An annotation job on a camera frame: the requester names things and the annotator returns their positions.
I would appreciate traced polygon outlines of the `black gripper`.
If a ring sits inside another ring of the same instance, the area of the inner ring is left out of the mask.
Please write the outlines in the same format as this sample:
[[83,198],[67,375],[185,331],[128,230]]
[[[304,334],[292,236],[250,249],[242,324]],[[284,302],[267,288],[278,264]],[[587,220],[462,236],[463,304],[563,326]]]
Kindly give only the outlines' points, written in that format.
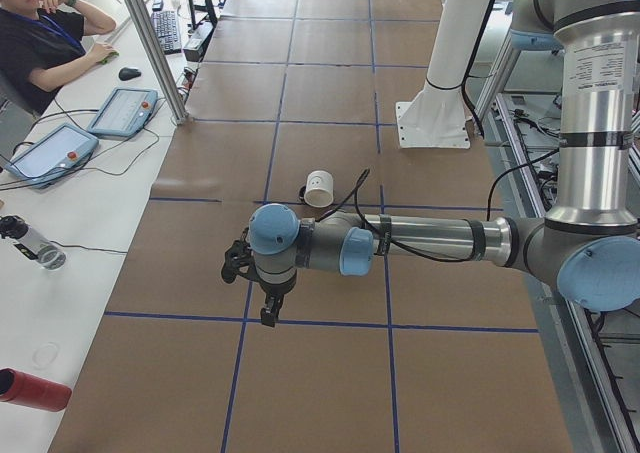
[[280,310],[284,304],[284,296],[296,286],[296,271],[271,274],[257,271],[258,283],[265,293],[265,302],[260,310],[260,322],[263,326],[275,327],[279,322]]

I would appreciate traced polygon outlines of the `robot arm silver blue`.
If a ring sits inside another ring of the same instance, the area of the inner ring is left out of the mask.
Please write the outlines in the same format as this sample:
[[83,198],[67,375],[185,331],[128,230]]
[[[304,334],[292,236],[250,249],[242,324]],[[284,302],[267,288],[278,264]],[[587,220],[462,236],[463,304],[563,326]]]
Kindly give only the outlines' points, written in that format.
[[514,36],[564,48],[559,173],[541,219],[491,221],[336,212],[299,218],[258,208],[241,262],[274,326],[301,268],[363,276],[375,256],[403,251],[432,261],[490,261],[529,273],[581,307],[608,312],[639,297],[637,218],[626,207],[631,107],[639,53],[639,0],[515,0]]

